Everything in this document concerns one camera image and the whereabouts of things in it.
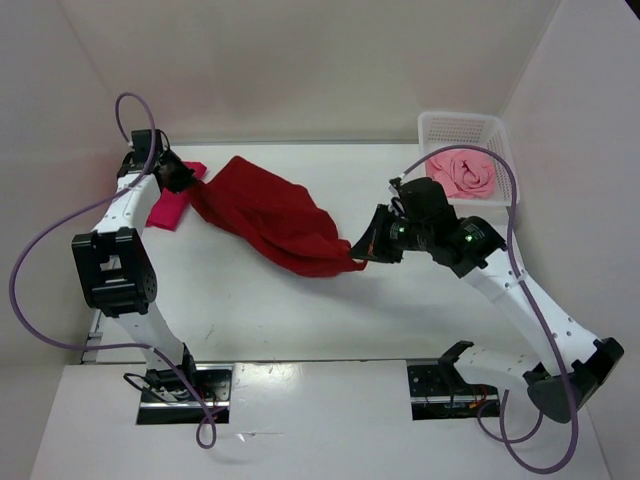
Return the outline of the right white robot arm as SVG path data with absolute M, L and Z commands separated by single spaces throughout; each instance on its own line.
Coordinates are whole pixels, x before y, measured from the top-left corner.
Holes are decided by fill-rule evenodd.
M 429 254 L 489 300 L 533 350 L 509 356 L 461 340 L 438 359 L 441 386 L 450 393 L 480 384 L 523 390 L 544 416 L 570 422 L 622 358 L 620 343 L 600 339 L 571 319 L 510 257 L 506 240 L 490 223 L 457 217 L 439 183 L 395 178 L 390 187 L 394 197 L 377 206 L 350 257 L 394 264 L 407 251 Z

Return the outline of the dark red t shirt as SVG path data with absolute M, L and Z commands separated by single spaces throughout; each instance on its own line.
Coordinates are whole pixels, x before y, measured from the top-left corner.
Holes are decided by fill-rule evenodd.
M 328 212 L 309 191 L 241 156 L 208 182 L 187 189 L 191 206 L 206 222 L 244 239 L 277 266 L 308 278 L 362 271 L 365 261 L 349 256 Z

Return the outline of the magenta t shirt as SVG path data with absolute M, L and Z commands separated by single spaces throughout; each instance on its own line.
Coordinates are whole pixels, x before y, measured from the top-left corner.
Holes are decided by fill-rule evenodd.
M 185 164 L 195 171 L 196 183 L 207 171 L 207 167 L 200 162 L 186 162 Z M 163 189 L 163 184 L 161 186 L 161 197 L 152 207 L 146 220 L 146 226 L 175 231 L 189 204 L 188 189 L 180 194 L 172 194 Z

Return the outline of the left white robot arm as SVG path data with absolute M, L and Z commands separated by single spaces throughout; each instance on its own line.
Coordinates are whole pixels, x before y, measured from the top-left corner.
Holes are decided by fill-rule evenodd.
M 171 175 L 189 177 L 192 171 L 161 130 L 136 130 L 131 140 L 117 174 L 117 197 L 91 232 L 73 238 L 72 253 L 87 305 L 145 346 L 148 394 L 157 401 L 187 401 L 197 393 L 200 376 L 155 303 L 158 281 L 141 233 Z

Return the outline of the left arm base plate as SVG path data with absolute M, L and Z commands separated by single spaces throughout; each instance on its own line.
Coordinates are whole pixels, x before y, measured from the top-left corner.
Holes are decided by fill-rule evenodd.
M 201 363 L 193 372 L 194 389 L 213 413 L 216 423 L 227 424 L 229 421 L 233 369 L 231 364 Z M 197 425 L 205 418 L 199 402 L 172 371 L 164 373 L 167 374 L 165 378 L 152 370 L 144 375 L 123 375 L 140 392 L 136 424 Z

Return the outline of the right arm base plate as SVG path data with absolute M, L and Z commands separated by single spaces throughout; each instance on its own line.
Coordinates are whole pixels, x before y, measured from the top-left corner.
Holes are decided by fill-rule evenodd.
M 468 419 L 478 413 L 499 416 L 500 400 L 493 386 L 462 384 L 451 388 L 436 360 L 408 362 L 406 370 L 414 421 Z

